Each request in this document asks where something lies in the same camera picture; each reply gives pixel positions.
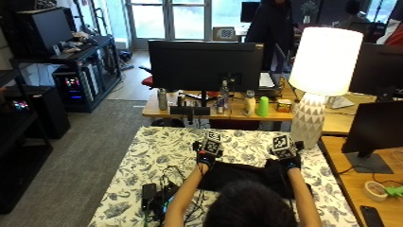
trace white lamp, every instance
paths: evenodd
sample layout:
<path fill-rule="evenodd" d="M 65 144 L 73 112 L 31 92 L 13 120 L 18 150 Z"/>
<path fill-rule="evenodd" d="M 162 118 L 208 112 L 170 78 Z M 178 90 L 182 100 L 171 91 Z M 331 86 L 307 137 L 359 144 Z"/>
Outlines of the white lamp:
<path fill-rule="evenodd" d="M 363 34 L 355 31 L 303 29 L 290 83 L 304 92 L 291 125 L 291 137 L 304 148 L 320 138 L 324 96 L 341 96 L 348 90 L 361 41 Z"/>

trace bottle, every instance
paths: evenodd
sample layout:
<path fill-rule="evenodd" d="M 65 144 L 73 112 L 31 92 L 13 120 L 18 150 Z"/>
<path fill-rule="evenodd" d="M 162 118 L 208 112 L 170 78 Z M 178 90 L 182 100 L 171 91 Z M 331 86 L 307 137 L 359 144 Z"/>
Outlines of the bottle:
<path fill-rule="evenodd" d="M 163 88 L 158 89 L 157 97 L 158 97 L 158 108 L 161 111 L 164 111 L 167 109 L 167 99 L 166 99 L 166 90 Z"/>
<path fill-rule="evenodd" d="M 243 99 L 243 114 L 246 116 L 252 115 L 254 107 L 255 107 L 254 91 L 247 90 L 247 96 Z"/>
<path fill-rule="evenodd" d="M 223 86 L 219 88 L 219 95 L 222 96 L 224 109 L 227 109 L 227 97 L 228 97 L 228 90 L 226 87 L 226 80 L 223 80 Z"/>

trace window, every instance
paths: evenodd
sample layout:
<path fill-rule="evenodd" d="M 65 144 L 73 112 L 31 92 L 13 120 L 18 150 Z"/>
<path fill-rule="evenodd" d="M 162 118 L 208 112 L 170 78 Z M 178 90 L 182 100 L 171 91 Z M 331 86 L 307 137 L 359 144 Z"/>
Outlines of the window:
<path fill-rule="evenodd" d="M 381 2 L 381 6 L 376 15 L 375 21 L 380 21 L 381 23 L 385 23 L 388 21 L 389 15 L 391 15 L 391 10 L 393 8 L 396 0 L 372 0 L 368 5 L 367 9 L 367 19 L 372 22 L 373 17 L 376 14 L 376 10 L 379 7 L 379 3 Z"/>

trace person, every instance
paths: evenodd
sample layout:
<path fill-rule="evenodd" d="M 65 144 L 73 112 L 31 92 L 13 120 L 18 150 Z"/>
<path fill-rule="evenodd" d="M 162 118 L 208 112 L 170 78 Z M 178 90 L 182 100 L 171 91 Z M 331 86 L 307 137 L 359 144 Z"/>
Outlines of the person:
<path fill-rule="evenodd" d="M 367 18 L 361 18 L 357 13 L 360 11 L 360 2 L 357 0 L 348 0 L 344 4 L 344 11 L 348 14 L 348 18 L 339 23 L 337 28 L 355 30 L 367 34 L 368 26 L 361 26 L 364 23 L 369 23 Z"/>
<path fill-rule="evenodd" d="M 196 165 L 167 206 L 164 227 L 183 226 L 187 206 L 202 176 L 214 166 L 214 162 L 215 158 L 199 151 Z M 300 160 L 295 157 L 279 163 L 295 193 L 299 226 L 321 226 L 313 198 L 300 175 Z M 226 184 L 219 197 L 210 205 L 203 226 L 296 226 L 296 219 L 291 208 L 263 184 L 232 182 Z"/>
<path fill-rule="evenodd" d="M 260 0 L 260 5 L 255 11 L 246 43 L 263 43 L 264 52 L 262 69 L 282 71 L 282 62 L 272 66 L 272 55 L 276 53 L 279 59 L 284 61 L 288 51 L 294 48 L 294 21 L 290 0 Z"/>
<path fill-rule="evenodd" d="M 403 0 L 397 0 L 387 24 L 385 34 L 377 44 L 403 45 Z"/>

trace monitor screen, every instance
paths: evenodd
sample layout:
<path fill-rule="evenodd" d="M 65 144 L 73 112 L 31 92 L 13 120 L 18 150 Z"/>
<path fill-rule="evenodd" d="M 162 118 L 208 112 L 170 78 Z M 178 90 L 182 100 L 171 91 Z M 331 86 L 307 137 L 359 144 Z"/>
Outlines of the monitor screen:
<path fill-rule="evenodd" d="M 384 172 L 385 164 L 372 152 L 403 147 L 403 101 L 363 103 L 355 113 L 341 151 L 359 172 Z"/>
<path fill-rule="evenodd" d="M 384 96 L 403 89 L 403 46 L 361 44 L 349 92 Z"/>
<path fill-rule="evenodd" d="M 262 44 L 149 41 L 149 51 L 157 88 L 219 91 L 226 79 L 230 92 L 258 90 Z"/>
<path fill-rule="evenodd" d="M 240 22 L 250 23 L 252 21 L 254 13 L 259 5 L 259 2 L 242 2 Z"/>

